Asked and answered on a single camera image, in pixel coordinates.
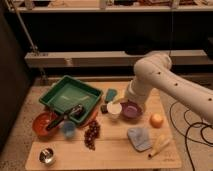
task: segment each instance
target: yellow object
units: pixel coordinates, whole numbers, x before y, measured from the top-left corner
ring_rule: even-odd
[[[148,157],[152,158],[156,154],[158,154],[161,150],[163,150],[172,140],[172,138],[167,137],[166,135],[160,135],[157,140],[155,141],[152,151],[149,153]]]

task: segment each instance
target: orange bowl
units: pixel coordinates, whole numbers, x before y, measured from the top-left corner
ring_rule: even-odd
[[[32,129],[39,137],[47,137],[53,135],[56,130],[58,129],[58,126],[51,129],[50,131],[46,130],[46,127],[52,122],[55,118],[57,118],[57,115],[52,112],[44,112],[38,115],[35,120],[33,121]]]

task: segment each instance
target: purple object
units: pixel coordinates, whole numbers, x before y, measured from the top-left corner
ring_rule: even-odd
[[[122,105],[122,114],[127,118],[134,119],[142,115],[142,110],[140,106],[132,101],[127,101],[121,103]]]

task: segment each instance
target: bowl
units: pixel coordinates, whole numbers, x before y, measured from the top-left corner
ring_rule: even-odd
[[[121,103],[122,115],[128,119],[136,119],[142,115],[142,109],[136,103],[127,101]]]
[[[52,136],[56,130],[58,130],[58,126],[51,129],[50,131],[46,130],[46,127],[50,124],[51,121],[57,118],[57,115],[53,112],[44,112],[39,114],[35,120],[33,121],[32,129],[39,137],[48,137]]]

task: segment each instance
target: black cable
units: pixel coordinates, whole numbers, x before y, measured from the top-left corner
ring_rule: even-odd
[[[187,118],[186,118],[186,114],[187,113],[189,113],[191,110],[190,109],[188,109],[188,110],[186,110],[185,112],[184,112],[184,114],[183,114],[183,116],[184,116],[184,120],[185,120],[185,122],[190,126],[191,125],[191,123],[187,120]],[[202,125],[198,125],[198,126],[194,126],[194,128],[201,128],[202,127]]]
[[[202,138],[206,143],[213,145],[213,142],[210,142],[209,140],[207,140],[207,139],[204,137],[204,135],[203,135],[203,131],[204,131],[205,129],[207,129],[207,128],[210,128],[210,129],[213,130],[212,125],[207,125],[207,124],[206,124],[206,125],[200,130],[200,136],[201,136],[201,138]]]
[[[175,130],[176,130],[180,135],[182,135],[183,137],[185,137],[185,134],[182,133],[182,132],[177,128],[177,126],[175,125],[174,120],[173,120],[173,118],[172,118],[172,108],[173,108],[174,105],[176,105],[177,103],[179,103],[179,102],[176,101],[176,102],[174,102],[174,103],[170,106],[170,109],[169,109],[169,117],[170,117],[170,121],[171,121],[171,123],[172,123],[172,126],[175,128]],[[209,146],[209,147],[213,147],[213,145],[210,145],[210,144],[208,144],[208,143],[206,143],[206,142],[197,141],[197,140],[192,139],[192,138],[190,138],[190,137],[187,137],[187,139],[190,140],[190,141],[196,142],[196,143],[200,143],[200,144],[203,144],[203,145],[207,145],[207,146]]]
[[[187,128],[186,133],[183,134],[183,133],[176,127],[176,125],[175,125],[175,123],[174,123],[174,120],[173,120],[173,118],[172,118],[172,108],[173,108],[174,105],[177,104],[177,103],[178,103],[178,102],[176,101],[175,103],[173,103],[173,104],[170,106],[170,110],[169,110],[170,120],[171,120],[171,123],[172,123],[173,127],[176,129],[176,131],[177,131],[180,135],[184,136],[184,139],[185,139],[185,146],[186,146],[186,152],[187,152],[187,155],[188,155],[188,157],[189,157],[189,161],[190,161],[190,163],[191,163],[192,170],[195,171],[195,166],[194,166],[194,163],[193,163],[193,160],[192,160],[192,157],[191,157],[189,148],[188,148],[187,140],[191,140],[191,141],[196,142],[196,143],[199,143],[199,144],[203,144],[203,145],[207,145],[207,146],[209,146],[209,147],[213,147],[213,142],[208,141],[208,140],[204,137],[204,134],[203,134],[203,132],[204,132],[205,129],[211,128],[211,129],[213,130],[213,128],[212,128],[211,125],[208,125],[208,124],[204,123],[202,119],[201,119],[202,122],[195,122],[195,123],[193,123],[193,124],[190,124],[190,123],[187,121],[186,116],[185,116],[186,113],[189,112],[190,110],[186,110],[186,111],[184,112],[184,119],[185,119],[186,123],[189,124],[189,127]],[[204,142],[201,142],[201,141],[194,140],[194,139],[188,137],[188,133],[189,133],[189,131],[190,131],[191,128],[201,128],[201,130],[200,130],[200,136],[201,136],[202,140],[203,140],[205,143],[204,143]]]

